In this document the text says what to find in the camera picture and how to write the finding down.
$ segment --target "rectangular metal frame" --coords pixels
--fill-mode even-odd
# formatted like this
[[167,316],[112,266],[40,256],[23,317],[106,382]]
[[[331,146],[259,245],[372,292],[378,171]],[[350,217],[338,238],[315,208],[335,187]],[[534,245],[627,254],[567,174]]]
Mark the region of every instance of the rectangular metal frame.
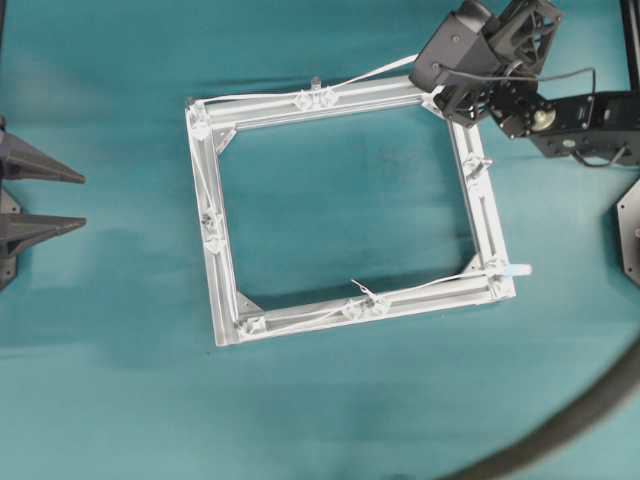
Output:
[[[385,292],[387,308],[367,296],[264,311],[236,288],[229,231],[220,179],[220,155],[237,133],[252,128],[302,122],[352,113],[422,105],[441,117],[433,94],[406,76],[353,83],[334,91],[317,83],[289,96],[196,100],[186,110],[189,146],[209,283],[213,328],[218,346],[400,317],[515,296],[506,275],[459,278],[415,289]],[[477,127],[448,122],[455,161],[476,247],[465,271],[509,265],[488,167]],[[358,304],[361,308],[350,309]]]

